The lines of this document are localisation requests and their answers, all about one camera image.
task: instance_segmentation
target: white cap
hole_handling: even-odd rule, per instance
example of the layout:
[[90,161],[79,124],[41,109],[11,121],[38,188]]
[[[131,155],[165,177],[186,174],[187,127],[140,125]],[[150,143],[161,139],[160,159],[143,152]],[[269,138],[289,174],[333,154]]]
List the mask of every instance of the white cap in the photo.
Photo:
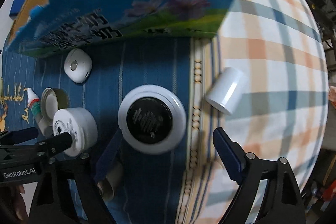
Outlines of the white cap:
[[27,93],[28,93],[28,105],[30,105],[32,100],[39,99],[39,97],[34,93],[32,88],[28,88]]

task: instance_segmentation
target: white jar with black lid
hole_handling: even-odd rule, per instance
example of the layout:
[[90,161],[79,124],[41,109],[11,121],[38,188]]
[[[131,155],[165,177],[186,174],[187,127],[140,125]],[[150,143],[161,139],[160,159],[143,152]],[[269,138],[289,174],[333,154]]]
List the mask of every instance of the white jar with black lid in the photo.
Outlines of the white jar with black lid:
[[162,154],[182,140],[186,115],[181,101],[157,85],[131,90],[122,101],[118,124],[124,139],[145,154]]

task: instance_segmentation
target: black lid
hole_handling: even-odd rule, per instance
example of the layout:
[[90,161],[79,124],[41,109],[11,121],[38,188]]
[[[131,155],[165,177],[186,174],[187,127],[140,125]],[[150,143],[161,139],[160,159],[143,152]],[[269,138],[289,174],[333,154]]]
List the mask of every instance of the black lid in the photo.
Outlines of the black lid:
[[127,128],[138,141],[155,144],[164,140],[173,126],[168,106],[154,97],[136,100],[128,109]]

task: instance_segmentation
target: blue tablecloth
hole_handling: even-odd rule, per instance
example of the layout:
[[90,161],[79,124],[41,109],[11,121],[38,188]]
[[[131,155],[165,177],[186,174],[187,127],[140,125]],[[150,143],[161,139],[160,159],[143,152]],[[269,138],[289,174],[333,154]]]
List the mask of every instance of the blue tablecloth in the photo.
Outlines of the blue tablecloth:
[[[66,53],[46,60],[3,52],[4,95],[15,96],[21,83],[41,96],[47,87],[62,88],[71,107],[84,107],[98,126],[98,141],[103,142],[118,128],[117,115],[123,97],[133,88],[154,84],[176,92],[184,108],[189,104],[189,42],[186,38],[153,38],[112,42],[84,50],[92,58],[92,72],[83,84],[75,84],[64,73]],[[7,100],[6,128],[14,131],[35,126],[29,110],[29,124],[22,119],[27,106]],[[186,138],[174,150],[157,156],[135,151],[122,143],[124,182],[108,208],[118,223],[174,223],[185,170]],[[86,218],[75,184],[70,182],[77,213]]]

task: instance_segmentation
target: white wall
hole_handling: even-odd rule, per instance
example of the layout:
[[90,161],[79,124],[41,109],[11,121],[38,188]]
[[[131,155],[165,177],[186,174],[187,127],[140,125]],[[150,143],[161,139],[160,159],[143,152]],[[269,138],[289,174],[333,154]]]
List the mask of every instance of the white wall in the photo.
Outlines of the white wall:
[[[13,0],[5,0],[4,4],[0,8],[0,49],[3,49],[6,37],[13,25],[13,19],[9,17],[9,12]],[[0,77],[2,76],[2,55],[0,55]]]

